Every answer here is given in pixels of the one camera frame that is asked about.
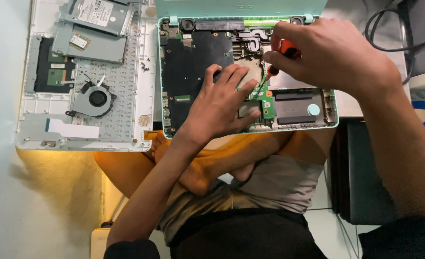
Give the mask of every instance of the screwdriver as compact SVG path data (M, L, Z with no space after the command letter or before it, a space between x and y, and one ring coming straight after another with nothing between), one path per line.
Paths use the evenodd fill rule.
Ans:
M283 54L288 59L294 59L300 57L300 50L297 49L296 45L290 41L290 40L284 40L281 44L279 53ZM267 82L270 77L274 77L278 75L280 70L278 68L275 68L274 66L270 65L267 69L267 76L265 77L264 81L262 82L262 85Z

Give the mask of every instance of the gray shorts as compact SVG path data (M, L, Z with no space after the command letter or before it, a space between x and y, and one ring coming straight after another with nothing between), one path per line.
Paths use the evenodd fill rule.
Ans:
M323 170L323 165L272 155L254 169L247 183L238 188L218 181L211 193L197 197L176 184L158 227L169 246L180 227L194 216L258 207L303 214L312 205L311 198Z

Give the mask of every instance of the sticker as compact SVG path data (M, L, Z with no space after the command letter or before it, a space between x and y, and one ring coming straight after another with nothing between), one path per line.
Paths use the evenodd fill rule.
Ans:
M51 68L66 68L65 64L51 64Z
M114 4L102 0L84 0L78 20L107 26Z
M70 40L70 43L74 47L78 47L80 50L85 50L85 48L88 46L91 40L81 36L80 34L75 34L72 39Z

